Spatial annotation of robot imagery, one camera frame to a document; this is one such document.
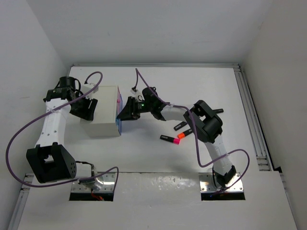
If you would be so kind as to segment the blue drawer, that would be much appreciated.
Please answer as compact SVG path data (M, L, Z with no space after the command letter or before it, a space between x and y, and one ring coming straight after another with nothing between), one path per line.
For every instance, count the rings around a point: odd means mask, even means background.
M121 132L122 132L122 121L120 119L116 119L116 124L118 127L118 133L121 136Z

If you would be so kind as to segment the white drawer cabinet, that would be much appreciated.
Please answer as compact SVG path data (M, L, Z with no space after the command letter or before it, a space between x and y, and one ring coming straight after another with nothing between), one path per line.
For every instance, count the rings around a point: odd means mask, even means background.
M117 91L118 86L99 86L93 94L98 100L94 111L93 121L80 120L80 126L91 138L119 137L117 118Z

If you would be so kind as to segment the purple black highlighter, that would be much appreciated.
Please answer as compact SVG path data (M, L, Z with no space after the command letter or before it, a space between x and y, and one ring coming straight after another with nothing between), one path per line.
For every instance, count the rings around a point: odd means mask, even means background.
M177 124L175 127L174 127L174 130L175 131L178 131L179 129L183 128L184 126L186 126L187 123L186 122L180 122L179 124Z

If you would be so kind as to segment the pink black highlighter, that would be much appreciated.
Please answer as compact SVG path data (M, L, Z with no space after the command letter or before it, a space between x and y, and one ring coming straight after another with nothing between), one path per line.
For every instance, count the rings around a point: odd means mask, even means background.
M167 141L167 142L170 142L170 143L177 144L177 145L180 144L180 139L178 139L178 138L173 138L173 137L170 137L170 136L161 135L160 139L164 140L164 141Z

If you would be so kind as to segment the orange black highlighter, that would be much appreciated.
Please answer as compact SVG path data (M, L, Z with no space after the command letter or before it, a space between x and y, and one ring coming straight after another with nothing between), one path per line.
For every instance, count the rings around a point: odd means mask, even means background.
M192 130L191 130L191 129L188 129L188 130L186 130L186 131L184 131L184 132L182 132L182 133L179 133L179 134L177 135L177 137L178 137L179 139L183 139L183 138L185 138L186 136L190 135L191 133L192 133Z

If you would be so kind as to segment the pink drawer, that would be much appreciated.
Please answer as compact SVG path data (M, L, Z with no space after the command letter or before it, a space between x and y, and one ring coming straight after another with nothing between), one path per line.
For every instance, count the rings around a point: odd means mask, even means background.
M121 96L121 93L120 93L120 90L118 88L118 91L117 91L117 114L119 114L122 110L122 96Z

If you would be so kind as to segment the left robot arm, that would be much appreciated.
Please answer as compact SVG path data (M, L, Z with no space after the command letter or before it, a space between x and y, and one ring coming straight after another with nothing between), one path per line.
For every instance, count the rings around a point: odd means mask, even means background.
M47 116L38 141L28 149L26 158L40 183L73 179L77 174L75 159L64 146L64 134L69 114L93 121L98 100L93 94L98 87L73 77L61 77L58 85L48 90L43 99Z

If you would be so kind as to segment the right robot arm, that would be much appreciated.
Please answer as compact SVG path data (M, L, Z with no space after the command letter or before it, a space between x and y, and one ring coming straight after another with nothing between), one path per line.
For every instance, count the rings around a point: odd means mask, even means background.
M235 166L226 155L223 139L223 122L217 113L203 100L198 100L191 109L172 105L158 98L155 87L142 91L142 100L130 96L117 118L121 121L138 120L142 113L151 113L161 121L186 122L197 134L197 140L204 143L213 161L213 172L217 183L225 188L235 176Z

